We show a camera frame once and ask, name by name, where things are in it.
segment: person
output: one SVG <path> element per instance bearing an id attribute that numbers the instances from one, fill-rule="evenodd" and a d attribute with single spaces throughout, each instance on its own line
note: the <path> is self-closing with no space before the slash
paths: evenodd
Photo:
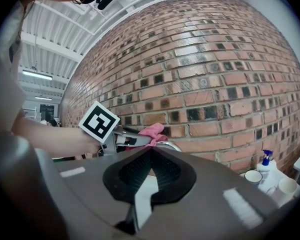
<path id="1" fill-rule="evenodd" d="M 18 83 L 21 28 L 27 7 L 33 6 L 34 1 L 18 1 L 0 29 L 0 132 L 24 137 L 34 148 L 46 150 L 52 158 L 94 154 L 100 149 L 100 143 L 80 128 L 46 127 L 26 118 L 22 110 L 25 95 Z"/>
<path id="2" fill-rule="evenodd" d="M 49 121 L 49 124 L 50 124 L 52 127 L 56 127 L 56 126 L 57 126 L 57 121 L 54 120 L 54 119 L 51 119 L 51 120 Z"/>

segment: white mug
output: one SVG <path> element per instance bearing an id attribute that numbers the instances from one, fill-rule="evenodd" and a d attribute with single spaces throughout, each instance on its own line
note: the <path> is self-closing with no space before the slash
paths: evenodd
<path id="1" fill-rule="evenodd" d="M 279 181 L 277 187 L 273 186 L 269 188 L 267 194 L 270 190 L 274 189 L 270 196 L 278 204 L 278 206 L 281 207 L 291 200 L 297 190 L 297 186 L 298 184 L 294 179 L 283 178 Z"/>
<path id="2" fill-rule="evenodd" d="M 259 185 L 262 180 L 262 174 L 257 170 L 248 170 L 244 174 L 245 179 L 254 185 Z"/>

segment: hair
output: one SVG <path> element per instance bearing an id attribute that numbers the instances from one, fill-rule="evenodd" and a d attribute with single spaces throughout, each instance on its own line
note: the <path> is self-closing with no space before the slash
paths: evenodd
<path id="1" fill-rule="evenodd" d="M 51 120 L 49 121 L 49 123 L 50 123 L 53 127 L 56 127 L 56 126 L 57 126 L 57 122 L 56 122 L 56 120 L 54 120 L 54 119 L 51 119 Z"/>

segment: doorway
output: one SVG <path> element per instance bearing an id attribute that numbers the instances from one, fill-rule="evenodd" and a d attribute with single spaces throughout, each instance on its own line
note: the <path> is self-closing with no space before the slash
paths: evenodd
<path id="1" fill-rule="evenodd" d="M 41 104 L 40 113 L 41 113 L 41 121 L 46 120 L 47 122 L 49 122 L 50 120 L 54 119 L 55 106 Z"/>

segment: white sticker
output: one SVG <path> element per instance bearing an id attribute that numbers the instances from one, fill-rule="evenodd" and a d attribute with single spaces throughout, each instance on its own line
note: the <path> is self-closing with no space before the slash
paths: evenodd
<path id="1" fill-rule="evenodd" d="M 80 121 L 79 127 L 104 143 L 119 121 L 119 117 L 95 101 Z"/>
<path id="2" fill-rule="evenodd" d="M 67 177 L 71 177 L 74 175 L 78 175 L 78 174 L 82 174 L 86 171 L 86 169 L 84 167 L 78 167 L 72 170 L 66 170 L 66 171 L 62 171 L 60 172 L 60 175 L 62 178 L 67 178 Z"/>

